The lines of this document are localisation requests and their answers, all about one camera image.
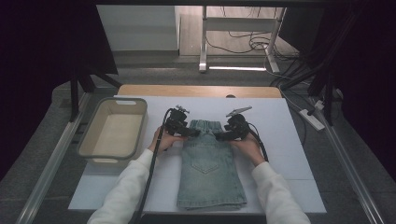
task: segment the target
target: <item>hand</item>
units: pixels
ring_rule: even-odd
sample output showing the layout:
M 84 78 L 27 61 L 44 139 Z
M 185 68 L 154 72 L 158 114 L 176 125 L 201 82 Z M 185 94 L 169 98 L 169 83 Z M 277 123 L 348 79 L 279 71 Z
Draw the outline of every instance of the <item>hand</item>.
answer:
M 149 145 L 148 149 L 151 151 L 154 151 L 155 146 L 157 144 L 157 139 L 158 139 L 158 135 L 160 134 L 160 129 L 161 126 L 157 129 L 157 131 L 154 134 L 154 137 L 152 139 L 151 144 Z M 187 137 L 182 137 L 182 136 L 173 136 L 169 133 L 166 132 L 166 128 L 163 130 L 163 137 L 161 139 L 161 143 L 160 146 L 158 147 L 158 152 L 163 152 L 165 149 L 171 147 L 173 145 L 174 142 L 176 141 L 184 141 L 186 140 Z
M 249 133 L 246 138 L 241 141 L 233 140 L 229 141 L 229 143 L 235 147 L 238 147 L 242 153 L 248 156 L 248 158 L 253 162 L 254 166 L 258 166 L 262 162 L 266 161 L 262 155 L 262 151 L 260 150 L 259 143 L 251 133 Z

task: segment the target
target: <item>white wall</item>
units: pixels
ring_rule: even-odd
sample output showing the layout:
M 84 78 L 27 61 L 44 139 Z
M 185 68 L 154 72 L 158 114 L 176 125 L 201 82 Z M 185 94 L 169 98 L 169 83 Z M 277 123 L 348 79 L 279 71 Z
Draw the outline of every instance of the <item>white wall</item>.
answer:
M 178 9 L 97 6 L 111 50 L 178 50 Z

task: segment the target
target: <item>denim jeans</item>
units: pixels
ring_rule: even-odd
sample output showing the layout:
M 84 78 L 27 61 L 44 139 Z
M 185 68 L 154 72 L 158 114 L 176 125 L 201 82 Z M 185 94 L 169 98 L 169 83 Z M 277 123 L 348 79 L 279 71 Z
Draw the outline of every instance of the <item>denim jeans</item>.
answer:
M 238 209 L 247 200 L 227 142 L 213 133 L 223 132 L 218 121 L 192 120 L 200 135 L 184 142 L 177 206 L 186 209 Z

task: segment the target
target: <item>beige plastic tray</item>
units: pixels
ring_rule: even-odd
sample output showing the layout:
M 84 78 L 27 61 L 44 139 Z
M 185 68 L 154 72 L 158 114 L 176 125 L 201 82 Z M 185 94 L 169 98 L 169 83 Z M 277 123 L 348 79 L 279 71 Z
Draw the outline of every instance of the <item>beige plastic tray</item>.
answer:
M 83 134 L 78 155 L 96 164 L 126 166 L 141 154 L 147 107 L 140 98 L 103 99 Z

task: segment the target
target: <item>white table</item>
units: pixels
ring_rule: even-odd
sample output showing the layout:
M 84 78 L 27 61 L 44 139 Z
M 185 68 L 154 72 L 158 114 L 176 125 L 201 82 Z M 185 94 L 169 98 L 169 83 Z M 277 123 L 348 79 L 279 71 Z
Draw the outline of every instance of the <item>white table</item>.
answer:
M 290 185 L 297 203 L 306 213 L 325 213 L 326 209 L 318 193 L 300 139 L 291 119 L 285 99 L 268 98 L 203 98 L 203 97 L 161 97 L 161 96 L 120 96 L 138 97 L 148 102 L 148 124 L 143 146 L 148 146 L 152 135 L 163 121 L 166 110 L 182 105 L 190 111 L 186 121 L 207 119 L 227 124 L 226 114 L 240 107 L 251 105 L 244 112 L 248 122 L 254 124 L 267 150 L 274 170 L 282 174 Z M 177 143 L 159 156 L 145 204 L 145 213 L 196 214 L 176 207 L 180 179 L 182 143 Z M 251 176 L 253 166 L 237 149 L 233 151 L 234 162 L 247 195 L 247 205 L 238 211 L 207 213 L 262 214 L 256 194 L 256 184 Z M 114 186 L 120 168 L 103 168 L 87 164 L 78 183 L 75 195 L 69 205 L 71 210 L 95 210 L 99 208 L 106 194 Z

